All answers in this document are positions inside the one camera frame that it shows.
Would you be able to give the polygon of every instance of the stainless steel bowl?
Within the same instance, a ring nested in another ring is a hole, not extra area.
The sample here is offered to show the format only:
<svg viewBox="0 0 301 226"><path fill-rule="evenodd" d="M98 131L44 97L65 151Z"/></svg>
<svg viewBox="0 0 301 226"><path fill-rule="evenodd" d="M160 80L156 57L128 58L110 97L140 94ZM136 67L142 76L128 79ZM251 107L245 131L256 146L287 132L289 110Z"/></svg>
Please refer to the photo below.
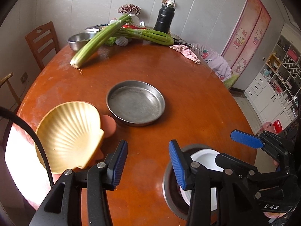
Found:
<svg viewBox="0 0 301 226"><path fill-rule="evenodd" d="M162 94L140 81L120 82L112 87L106 96L106 105L118 120L135 127L153 123L165 110Z"/></svg>
<svg viewBox="0 0 301 226"><path fill-rule="evenodd" d="M97 32L88 31L88 32L82 32L82 33L73 35L68 39L69 46L74 52L78 52L96 34L97 34Z"/></svg>

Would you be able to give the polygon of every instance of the yellow bowl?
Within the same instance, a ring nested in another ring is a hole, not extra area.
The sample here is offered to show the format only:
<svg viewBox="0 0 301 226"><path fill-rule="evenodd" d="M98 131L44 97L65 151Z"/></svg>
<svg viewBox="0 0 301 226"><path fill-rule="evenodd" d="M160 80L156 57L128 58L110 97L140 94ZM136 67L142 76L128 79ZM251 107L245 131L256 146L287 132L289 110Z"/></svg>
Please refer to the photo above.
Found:
<svg viewBox="0 0 301 226"><path fill-rule="evenodd" d="M100 147L104 132L100 129L97 109L86 102L60 104L41 120L36 134L45 150L51 172L61 174L66 169L84 169ZM40 163L45 167L36 146Z"/></svg>

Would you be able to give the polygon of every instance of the gray tray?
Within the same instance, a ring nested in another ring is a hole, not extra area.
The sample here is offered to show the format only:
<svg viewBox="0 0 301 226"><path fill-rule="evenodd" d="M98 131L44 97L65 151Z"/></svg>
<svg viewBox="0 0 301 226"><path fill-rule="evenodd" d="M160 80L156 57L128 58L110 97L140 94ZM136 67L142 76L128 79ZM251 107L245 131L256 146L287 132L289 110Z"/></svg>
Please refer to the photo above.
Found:
<svg viewBox="0 0 301 226"><path fill-rule="evenodd" d="M112 114L129 126L142 127L153 123L164 112L162 94L145 82L120 82L108 92L106 105Z"/></svg>

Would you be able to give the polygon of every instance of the black water bottle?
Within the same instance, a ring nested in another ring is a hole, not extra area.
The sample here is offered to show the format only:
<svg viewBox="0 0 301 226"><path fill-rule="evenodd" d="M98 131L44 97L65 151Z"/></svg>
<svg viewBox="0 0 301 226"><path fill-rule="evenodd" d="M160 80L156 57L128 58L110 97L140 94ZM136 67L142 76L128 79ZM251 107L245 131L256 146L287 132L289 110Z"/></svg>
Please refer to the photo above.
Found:
<svg viewBox="0 0 301 226"><path fill-rule="evenodd" d="M165 4L162 4L162 8L159 10L159 15L154 30L168 33L174 15L175 1L167 0Z"/></svg>

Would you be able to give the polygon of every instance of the white plate on bowl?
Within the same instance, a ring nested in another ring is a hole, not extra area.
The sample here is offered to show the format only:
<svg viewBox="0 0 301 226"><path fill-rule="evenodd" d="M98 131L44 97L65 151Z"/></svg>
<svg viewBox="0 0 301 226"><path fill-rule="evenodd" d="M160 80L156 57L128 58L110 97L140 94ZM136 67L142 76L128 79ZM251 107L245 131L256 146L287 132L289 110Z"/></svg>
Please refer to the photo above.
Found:
<svg viewBox="0 0 301 226"><path fill-rule="evenodd" d="M191 159L193 161L197 161L206 168L210 170L215 171L223 171L223 168L220 168L215 163L215 158L219 153L213 149L202 149L198 152L195 152L191 155ZM191 197L191 190L184 191L182 190L180 186L181 195L184 199L184 201L187 203L187 205L190 204L190 197ZM216 203L216 189L211 188L211 211L214 211L217 209L217 203Z"/></svg>

